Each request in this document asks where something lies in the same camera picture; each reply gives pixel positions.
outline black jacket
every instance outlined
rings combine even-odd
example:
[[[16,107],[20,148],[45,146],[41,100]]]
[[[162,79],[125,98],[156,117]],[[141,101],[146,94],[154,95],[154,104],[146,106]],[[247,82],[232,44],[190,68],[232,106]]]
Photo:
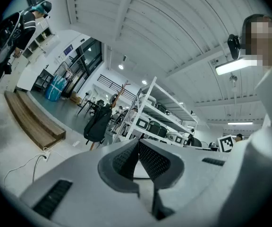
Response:
[[[101,107],[84,129],[84,137],[92,142],[103,139],[109,120],[112,116],[110,106]]]

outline ceiling light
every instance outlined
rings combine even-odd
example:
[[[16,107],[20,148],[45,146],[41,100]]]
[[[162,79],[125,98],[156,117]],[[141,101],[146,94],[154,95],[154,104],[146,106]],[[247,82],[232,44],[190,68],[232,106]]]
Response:
[[[241,58],[236,61],[230,61],[223,65],[216,66],[216,72],[220,76],[225,73],[229,73],[234,70],[239,70],[248,66],[256,66],[257,61],[255,60],[245,60],[245,58]]]
[[[245,125],[245,124],[253,124],[253,122],[229,122],[228,125]]]

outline desk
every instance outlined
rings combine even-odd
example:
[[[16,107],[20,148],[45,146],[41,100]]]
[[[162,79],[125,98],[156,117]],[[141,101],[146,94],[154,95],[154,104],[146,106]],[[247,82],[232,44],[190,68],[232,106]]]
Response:
[[[92,104],[92,105],[88,108],[87,112],[85,113],[86,115],[87,115],[87,113],[89,112],[90,108],[91,108],[93,105],[95,105],[95,106],[97,106],[98,108],[100,108],[99,105],[97,105],[97,104],[91,102],[90,100],[87,100],[86,103],[85,103],[85,105],[79,110],[79,112],[78,112],[77,115],[79,115],[79,113],[83,110],[83,108],[87,105],[87,103],[90,103],[90,104]]]

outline blue bin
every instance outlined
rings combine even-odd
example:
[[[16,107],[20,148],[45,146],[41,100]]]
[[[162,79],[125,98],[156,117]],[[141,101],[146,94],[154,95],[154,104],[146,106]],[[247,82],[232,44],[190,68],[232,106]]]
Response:
[[[46,98],[52,102],[56,102],[60,98],[62,90],[64,90],[67,81],[59,75],[53,78],[50,86],[46,90]]]

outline fluorescent light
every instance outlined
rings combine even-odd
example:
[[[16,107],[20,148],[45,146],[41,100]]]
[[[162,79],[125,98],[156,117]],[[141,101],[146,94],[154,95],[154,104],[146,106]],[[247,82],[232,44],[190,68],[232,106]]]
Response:
[[[241,58],[237,61],[227,62],[223,65],[216,66],[216,72],[220,76],[225,73],[229,73],[234,70],[239,70],[248,66],[256,66],[257,61],[255,60],[245,60],[245,58]]]
[[[228,125],[245,125],[245,124],[253,124],[253,122],[229,122]]]

